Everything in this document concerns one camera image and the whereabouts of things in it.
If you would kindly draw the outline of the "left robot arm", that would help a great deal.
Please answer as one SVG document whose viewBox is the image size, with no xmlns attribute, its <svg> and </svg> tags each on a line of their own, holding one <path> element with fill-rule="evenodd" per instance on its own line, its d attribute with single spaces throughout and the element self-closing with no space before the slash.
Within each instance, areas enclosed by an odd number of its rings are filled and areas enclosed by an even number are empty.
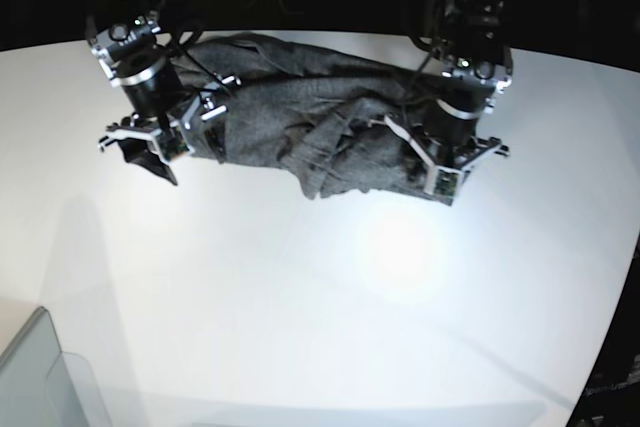
<svg viewBox="0 0 640 427">
<path fill-rule="evenodd" d="M 403 27 L 425 57 L 404 85 L 397 119 L 385 124 L 424 165 L 425 193 L 456 195 L 474 168 L 509 149 L 476 128 L 512 83 L 502 0 L 402 0 Z"/>
</svg>

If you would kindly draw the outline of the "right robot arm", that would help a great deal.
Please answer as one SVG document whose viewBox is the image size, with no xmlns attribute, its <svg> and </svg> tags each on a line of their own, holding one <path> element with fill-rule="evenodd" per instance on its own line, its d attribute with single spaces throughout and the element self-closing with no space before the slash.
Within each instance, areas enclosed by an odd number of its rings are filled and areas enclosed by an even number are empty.
<svg viewBox="0 0 640 427">
<path fill-rule="evenodd" d="M 189 50 L 203 33 L 197 20 L 187 20 L 170 31 L 167 43 L 159 43 L 161 11 L 168 0 L 118 2 L 108 22 L 87 18 L 86 40 L 109 84 L 124 93 L 133 112 L 108 125 L 98 147 L 116 145 L 126 163 L 175 184 L 172 163 L 203 150 L 205 124 L 227 111 L 216 104 L 216 95 L 231 94 L 241 80 L 193 60 Z M 173 64 L 177 57 L 192 60 L 209 84 L 185 85 Z"/>
</svg>

